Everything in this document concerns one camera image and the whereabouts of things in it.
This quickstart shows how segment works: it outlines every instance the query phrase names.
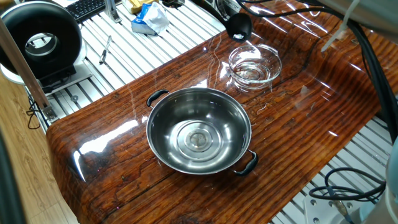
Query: keyboard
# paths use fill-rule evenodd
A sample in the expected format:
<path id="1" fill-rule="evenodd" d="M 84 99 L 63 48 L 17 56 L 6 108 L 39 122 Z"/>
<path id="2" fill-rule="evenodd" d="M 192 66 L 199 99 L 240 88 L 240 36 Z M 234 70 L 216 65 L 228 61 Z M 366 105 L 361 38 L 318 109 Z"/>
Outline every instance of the keyboard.
<path id="1" fill-rule="evenodd" d="M 66 7 L 66 10 L 79 22 L 105 9 L 104 0 L 79 0 Z"/>

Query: water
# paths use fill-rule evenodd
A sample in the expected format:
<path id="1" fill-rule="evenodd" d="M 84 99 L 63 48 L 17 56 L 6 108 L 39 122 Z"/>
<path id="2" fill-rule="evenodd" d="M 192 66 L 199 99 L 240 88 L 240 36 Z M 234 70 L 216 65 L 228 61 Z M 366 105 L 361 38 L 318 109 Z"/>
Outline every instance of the water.
<path id="1" fill-rule="evenodd" d="M 262 81 L 271 78 L 269 68 L 256 62 L 242 62 L 234 67 L 234 72 L 247 80 Z"/>

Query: paper tissue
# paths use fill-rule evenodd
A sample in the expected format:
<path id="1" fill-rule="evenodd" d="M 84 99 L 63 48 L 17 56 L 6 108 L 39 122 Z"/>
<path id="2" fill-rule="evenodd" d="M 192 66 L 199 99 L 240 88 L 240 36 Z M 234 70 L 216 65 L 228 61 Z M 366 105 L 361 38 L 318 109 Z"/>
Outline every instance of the paper tissue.
<path id="1" fill-rule="evenodd" d="M 143 4 L 140 14 L 131 21 L 133 32 L 156 35 L 165 31 L 170 22 L 166 17 L 165 9 L 157 3 Z"/>

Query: wood grain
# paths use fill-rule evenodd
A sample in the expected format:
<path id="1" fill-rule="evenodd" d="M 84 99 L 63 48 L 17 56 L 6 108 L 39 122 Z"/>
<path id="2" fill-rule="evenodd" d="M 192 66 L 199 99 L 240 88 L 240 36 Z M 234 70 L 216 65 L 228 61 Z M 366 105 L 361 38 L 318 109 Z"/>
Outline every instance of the wood grain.
<path id="1" fill-rule="evenodd" d="M 282 1 L 273 9 L 291 10 Z M 53 173 L 79 222 L 269 222 L 379 110 L 352 33 L 320 53 L 339 20 L 303 15 L 308 20 L 253 18 L 248 42 L 232 42 L 223 32 L 51 125 Z M 368 33 L 396 92 L 398 48 Z M 259 43 L 279 51 L 282 73 L 272 88 L 244 91 L 226 75 L 228 57 L 240 45 Z M 260 157 L 252 174 L 183 175 L 152 153 L 146 99 L 159 89 L 197 85 L 221 90 L 244 106 L 252 124 L 249 149 Z"/>
<path id="2" fill-rule="evenodd" d="M 77 224 L 76 218 L 73 222 L 74 214 L 65 205 L 51 173 L 43 130 L 30 130 L 27 127 L 29 117 L 25 111 L 29 109 L 29 103 L 24 87 L 6 80 L 2 73 L 0 86 L 0 128 L 7 144 L 28 222 L 31 223 L 31 218 L 40 215 L 43 217 L 40 219 L 42 223 L 56 223 L 45 218 L 65 216 L 68 224 Z M 38 124 L 39 121 L 33 118 L 32 126 Z M 63 212 L 52 209 L 58 203 L 64 204 Z"/>

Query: wooden table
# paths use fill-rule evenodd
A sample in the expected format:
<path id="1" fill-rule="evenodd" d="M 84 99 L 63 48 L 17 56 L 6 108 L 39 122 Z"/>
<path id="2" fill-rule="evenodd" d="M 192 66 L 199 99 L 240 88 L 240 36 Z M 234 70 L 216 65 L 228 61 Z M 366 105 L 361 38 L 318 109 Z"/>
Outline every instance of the wooden table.
<path id="1" fill-rule="evenodd" d="M 269 7 L 291 10 L 284 4 Z M 321 54 L 339 20 L 302 15 L 255 18 L 255 32 L 243 44 L 223 32 L 51 125 L 53 174 L 79 222 L 269 222 L 380 109 L 351 32 Z M 398 48 L 368 34 L 396 92 Z M 282 73 L 272 88 L 243 91 L 226 74 L 228 56 L 240 45 L 259 43 L 279 51 Z M 252 125 L 249 149 L 260 157 L 254 172 L 184 175 L 154 156 L 146 99 L 156 90 L 191 86 L 216 88 L 243 105 Z"/>

